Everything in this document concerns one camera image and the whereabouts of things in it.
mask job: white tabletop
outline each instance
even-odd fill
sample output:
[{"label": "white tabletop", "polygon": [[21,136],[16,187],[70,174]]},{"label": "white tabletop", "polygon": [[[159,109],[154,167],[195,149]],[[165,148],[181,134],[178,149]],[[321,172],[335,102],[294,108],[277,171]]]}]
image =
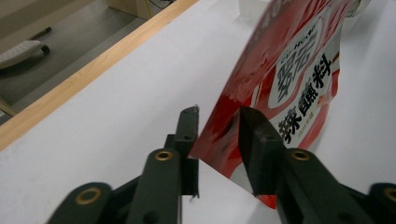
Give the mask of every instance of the white tabletop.
[{"label": "white tabletop", "polygon": [[[396,183],[395,1],[374,1],[342,45],[339,92],[313,149],[336,178],[366,191]],[[44,223],[75,187],[113,189],[199,105],[205,125],[254,24],[236,0],[201,0],[0,152],[2,223]],[[277,213],[201,163],[201,199],[184,223],[279,223]]]}]

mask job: screw hole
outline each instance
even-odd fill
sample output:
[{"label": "screw hole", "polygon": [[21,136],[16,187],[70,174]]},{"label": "screw hole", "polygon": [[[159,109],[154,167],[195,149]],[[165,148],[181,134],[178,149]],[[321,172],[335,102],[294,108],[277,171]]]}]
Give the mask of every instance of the screw hole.
[{"label": "screw hole", "polygon": [[301,150],[291,152],[291,156],[299,161],[308,161],[310,159],[309,154]]},{"label": "screw hole", "polygon": [[170,160],[171,158],[172,158],[172,153],[169,151],[161,151],[155,154],[155,159],[157,159],[157,161],[167,161]]},{"label": "screw hole", "polygon": [[156,211],[147,212],[143,216],[143,222],[145,224],[155,224],[160,220],[160,214]]}]

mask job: wooden edge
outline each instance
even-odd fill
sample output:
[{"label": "wooden edge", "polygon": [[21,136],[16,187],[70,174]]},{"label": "wooden edge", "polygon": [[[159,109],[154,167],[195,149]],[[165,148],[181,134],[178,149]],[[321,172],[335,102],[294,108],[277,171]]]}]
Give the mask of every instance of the wooden edge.
[{"label": "wooden edge", "polygon": [[194,5],[198,0],[178,0],[146,21],[120,42],[85,65],[73,76],[32,103],[21,113],[0,126],[0,151],[32,129],[38,122],[63,105],[79,91],[101,76],[107,69],[160,31],[166,24]]}]

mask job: plastic packaging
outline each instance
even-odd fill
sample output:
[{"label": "plastic packaging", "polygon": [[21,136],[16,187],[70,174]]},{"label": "plastic packaging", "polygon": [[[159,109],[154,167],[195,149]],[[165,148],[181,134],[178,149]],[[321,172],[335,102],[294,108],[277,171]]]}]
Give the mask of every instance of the plastic packaging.
[{"label": "plastic packaging", "polygon": [[[241,105],[259,109],[278,130],[286,147],[307,149],[318,137],[329,103],[337,93],[341,24],[349,3],[272,1],[191,156],[251,190],[244,177],[237,143],[238,123],[234,119]],[[275,207],[274,196],[260,199]]]}]

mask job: black plastic part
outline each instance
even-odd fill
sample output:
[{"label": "black plastic part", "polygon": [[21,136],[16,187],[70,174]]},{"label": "black plastic part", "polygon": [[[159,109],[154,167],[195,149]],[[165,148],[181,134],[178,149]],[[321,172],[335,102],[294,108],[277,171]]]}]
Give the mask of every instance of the black plastic part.
[{"label": "black plastic part", "polygon": [[276,203],[288,214],[293,208],[286,204],[295,201],[303,217],[301,222],[290,223],[374,223],[311,152],[287,149],[281,173],[285,184],[279,188]]},{"label": "black plastic part", "polygon": [[174,149],[180,154],[182,195],[199,196],[198,191],[198,160],[189,159],[188,156],[198,137],[199,107],[193,106],[180,112]]},{"label": "black plastic part", "polygon": [[41,50],[45,53],[45,54],[49,54],[50,53],[50,48],[47,45],[44,45]]},{"label": "black plastic part", "polygon": [[113,195],[107,204],[103,220],[107,220],[107,223],[112,224],[125,223],[139,179],[140,176],[113,190]]},{"label": "black plastic part", "polygon": [[111,187],[104,183],[89,183],[74,189],[64,199],[49,220],[49,224],[102,224]]},{"label": "black plastic part", "polygon": [[344,188],[348,191],[349,195],[355,200],[355,202],[363,209],[368,216],[372,218],[375,223],[378,223],[375,220],[375,216],[373,216],[373,206],[369,202],[369,197],[355,189],[352,189],[348,186],[344,186]]},{"label": "black plastic part", "polygon": [[240,108],[239,150],[253,194],[275,194],[279,164],[286,149],[271,122],[257,109]]},{"label": "black plastic part", "polygon": [[125,223],[177,224],[181,220],[180,164],[177,151],[149,154]]},{"label": "black plastic part", "polygon": [[163,147],[175,149],[175,135],[174,134],[168,134],[166,136],[165,146],[163,146]]},{"label": "black plastic part", "polygon": [[303,223],[303,213],[292,196],[284,178],[279,178],[279,188],[276,195],[276,210],[283,224]]},{"label": "black plastic part", "polygon": [[370,204],[367,212],[372,215],[375,223],[396,223],[396,185],[389,183],[372,185],[367,200]]}]

